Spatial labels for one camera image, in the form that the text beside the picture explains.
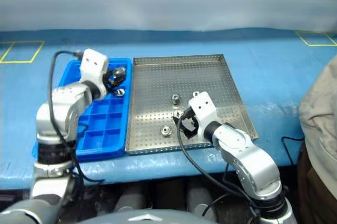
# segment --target perforated metal tray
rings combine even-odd
[[[222,123],[228,122],[257,138],[222,54],[135,58],[132,85],[125,149],[129,154],[179,149],[172,115],[174,110],[187,108],[194,91],[210,94]],[[181,96],[176,106],[171,101],[173,94]],[[165,124],[172,128],[169,137],[160,131]],[[183,141],[187,148],[210,146],[197,137]]]

